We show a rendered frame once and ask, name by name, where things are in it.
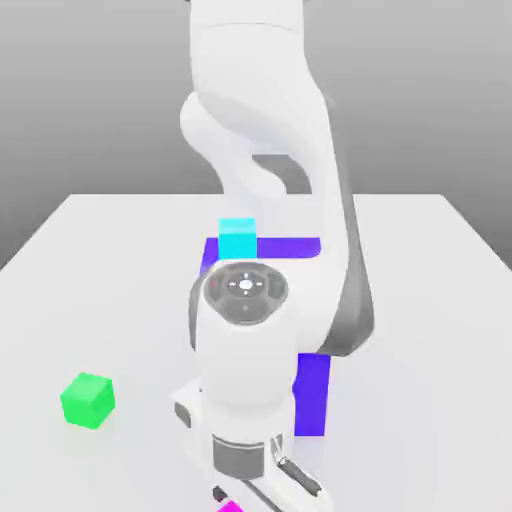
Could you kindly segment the small cyan cube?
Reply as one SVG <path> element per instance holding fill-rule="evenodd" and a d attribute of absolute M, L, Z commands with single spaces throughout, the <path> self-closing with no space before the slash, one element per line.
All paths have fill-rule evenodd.
<path fill-rule="evenodd" d="M 253 259 L 257 257 L 257 250 L 254 218 L 221 218 L 218 221 L 220 259 Z"/>

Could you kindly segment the small green cube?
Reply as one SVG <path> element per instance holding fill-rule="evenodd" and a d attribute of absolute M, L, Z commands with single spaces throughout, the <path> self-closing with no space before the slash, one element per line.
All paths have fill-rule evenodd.
<path fill-rule="evenodd" d="M 65 420 L 95 430 L 114 410 L 116 402 L 110 378 L 82 372 L 60 394 Z"/>

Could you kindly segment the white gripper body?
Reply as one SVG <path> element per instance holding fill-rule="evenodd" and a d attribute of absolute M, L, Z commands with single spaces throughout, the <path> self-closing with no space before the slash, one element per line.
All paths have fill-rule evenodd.
<path fill-rule="evenodd" d="M 326 490 L 313 496 L 282 471 L 251 481 L 216 473 L 211 486 L 219 487 L 243 512 L 334 512 Z"/>

